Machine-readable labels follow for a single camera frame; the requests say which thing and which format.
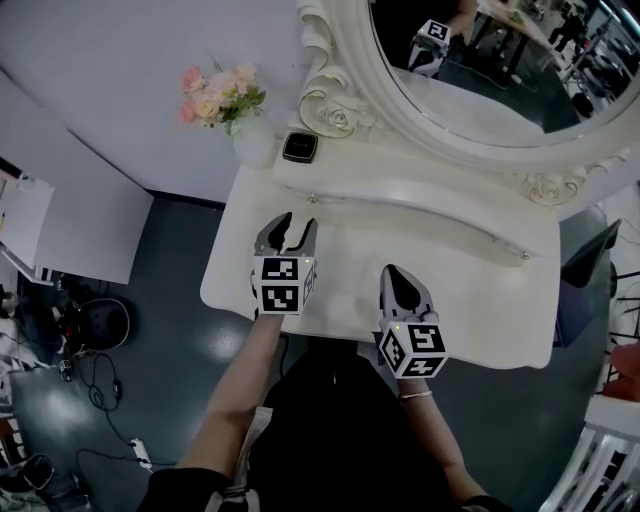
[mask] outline mirror frame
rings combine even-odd
[[[321,135],[344,138],[357,134],[360,139],[372,140],[392,136],[397,130],[430,159],[465,169],[536,176],[586,176],[591,168],[608,168],[611,161],[624,160],[627,148],[640,139],[637,76],[629,87],[634,97],[624,111],[615,112],[609,122],[605,119],[604,124],[571,140],[532,147],[469,140],[427,117],[428,113],[418,110],[400,89],[379,52],[369,0],[297,0],[297,4],[305,23],[303,45],[316,49],[300,101],[300,117]],[[571,186],[570,197],[580,184]],[[566,202],[565,196],[548,204]]]

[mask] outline white vase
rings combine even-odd
[[[269,122],[253,113],[234,122],[233,147],[240,162],[254,169],[266,169],[276,158],[276,136]]]

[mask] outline bracelet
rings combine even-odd
[[[418,396],[430,396],[433,394],[433,391],[423,391],[422,393],[414,393],[412,395],[400,395],[398,399],[400,402],[406,402],[407,400],[411,400],[412,398],[416,398]]]

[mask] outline red object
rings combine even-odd
[[[640,402],[640,344],[614,348],[609,362],[620,372],[620,378],[605,384],[602,394]]]

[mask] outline white cabinet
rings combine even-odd
[[[129,281],[152,196],[2,73],[0,156],[36,179],[7,182],[0,198],[0,242],[23,273]]]

